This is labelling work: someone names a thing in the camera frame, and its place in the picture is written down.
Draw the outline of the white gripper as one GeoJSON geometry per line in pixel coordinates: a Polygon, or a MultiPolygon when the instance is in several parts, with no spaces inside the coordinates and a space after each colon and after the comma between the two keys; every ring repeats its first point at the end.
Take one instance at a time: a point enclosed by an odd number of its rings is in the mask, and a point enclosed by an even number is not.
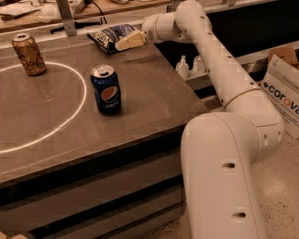
{"type": "MultiPolygon", "coordinates": [[[[142,23],[142,31],[144,32],[146,39],[152,42],[157,41],[157,35],[155,30],[157,15],[151,15],[145,17],[142,23]]],[[[132,31],[126,36],[119,39],[115,43],[115,48],[118,51],[127,50],[130,48],[141,46],[145,42],[145,36],[140,31],[132,31]]]]}

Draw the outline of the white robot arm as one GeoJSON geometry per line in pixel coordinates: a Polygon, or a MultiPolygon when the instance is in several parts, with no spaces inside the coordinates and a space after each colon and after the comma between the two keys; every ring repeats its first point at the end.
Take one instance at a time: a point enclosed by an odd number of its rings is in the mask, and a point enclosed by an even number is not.
{"type": "Polygon", "coordinates": [[[268,239],[251,164],[281,144],[284,121],[258,84],[212,32],[202,5],[180,3],[142,21],[153,42],[191,42],[223,106],[186,126],[181,166],[192,239],[268,239]]]}

